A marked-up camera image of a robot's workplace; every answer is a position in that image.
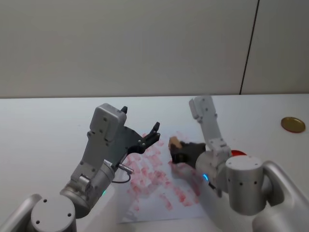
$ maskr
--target led light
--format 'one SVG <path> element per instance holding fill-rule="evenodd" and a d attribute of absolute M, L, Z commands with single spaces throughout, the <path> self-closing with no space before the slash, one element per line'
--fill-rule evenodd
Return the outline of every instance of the led light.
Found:
<path fill-rule="evenodd" d="M 208 181 L 208 176 L 206 174 L 203 174 L 203 177 Z"/>

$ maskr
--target white wall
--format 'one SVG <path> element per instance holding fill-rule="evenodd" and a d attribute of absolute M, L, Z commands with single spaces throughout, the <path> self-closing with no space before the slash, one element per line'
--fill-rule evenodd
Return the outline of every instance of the white wall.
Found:
<path fill-rule="evenodd" d="M 256 0 L 0 0 L 0 97 L 239 93 Z"/>
<path fill-rule="evenodd" d="M 242 93 L 309 93 L 309 1 L 260 1 Z"/>

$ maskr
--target red object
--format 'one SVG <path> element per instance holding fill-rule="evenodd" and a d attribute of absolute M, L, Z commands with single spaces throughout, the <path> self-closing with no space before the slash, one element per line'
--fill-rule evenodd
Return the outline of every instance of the red object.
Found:
<path fill-rule="evenodd" d="M 246 155 L 247 154 L 242 151 L 232 150 L 232 156 L 246 156 Z"/>

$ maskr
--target white table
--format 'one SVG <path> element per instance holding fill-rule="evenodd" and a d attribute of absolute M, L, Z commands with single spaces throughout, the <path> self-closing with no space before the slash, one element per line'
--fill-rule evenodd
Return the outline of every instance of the white table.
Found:
<path fill-rule="evenodd" d="M 0 224 L 27 196 L 39 193 L 50 197 L 65 186 L 83 155 L 95 107 L 105 102 L 117 108 L 127 105 L 126 125 L 137 132 L 150 130 L 156 121 L 161 128 L 175 130 L 186 124 L 200 134 L 202 141 L 200 127 L 192 119 L 188 106 L 191 98 L 0 100 Z M 213 99 L 227 143 L 263 161 L 276 161 L 309 196 L 309 133 L 293 134 L 280 126 L 285 116 L 298 117 L 309 125 L 309 94 L 214 96 Z M 114 192 L 114 186 L 110 186 L 91 213 L 77 221 L 80 232 L 220 231 L 215 228 L 219 218 L 225 221 L 219 225 L 222 230 L 251 228 L 251 217 L 237 215 L 229 209 L 226 197 L 216 199 L 211 191 L 205 196 L 207 218 L 116 225 Z"/>

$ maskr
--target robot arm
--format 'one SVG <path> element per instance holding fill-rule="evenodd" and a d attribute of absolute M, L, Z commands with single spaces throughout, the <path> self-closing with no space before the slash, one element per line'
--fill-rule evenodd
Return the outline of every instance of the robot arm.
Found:
<path fill-rule="evenodd" d="M 35 194 L 26 199 L 0 226 L 0 232 L 76 232 L 76 219 L 91 211 L 130 153 L 144 153 L 157 142 L 157 122 L 145 137 L 125 127 L 127 108 L 109 104 L 95 109 L 87 133 L 88 143 L 82 160 L 60 195 L 43 199 Z"/>
<path fill-rule="evenodd" d="M 189 102 L 194 119 L 201 125 L 204 151 L 197 144 L 171 146 L 174 163 L 194 163 L 193 168 L 209 181 L 221 197 L 229 196 L 230 207 L 242 215 L 256 215 L 254 232 L 307 231 L 309 201 L 283 169 L 271 161 L 261 162 L 251 156 L 232 156 L 220 134 L 217 114 L 211 96 Z"/>

